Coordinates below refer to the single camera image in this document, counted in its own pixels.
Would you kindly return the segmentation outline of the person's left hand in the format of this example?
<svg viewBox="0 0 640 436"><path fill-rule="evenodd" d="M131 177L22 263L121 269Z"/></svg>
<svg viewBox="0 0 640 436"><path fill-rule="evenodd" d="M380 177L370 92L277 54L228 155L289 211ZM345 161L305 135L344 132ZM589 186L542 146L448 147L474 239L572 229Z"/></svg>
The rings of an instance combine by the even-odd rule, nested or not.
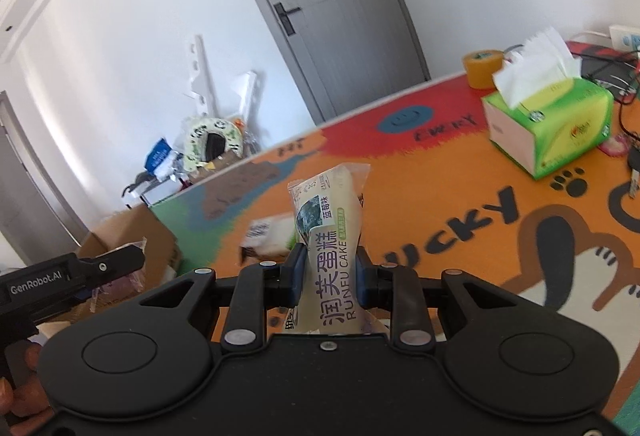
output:
<svg viewBox="0 0 640 436"><path fill-rule="evenodd" d="M23 385L13 388L5 378L1 379L1 415L12 413L20 418L18 422L9 425L8 435L31 435L54 416L37 375L41 349L42 346L35 342L28 342L24 348L24 361L29 375Z"/></svg>

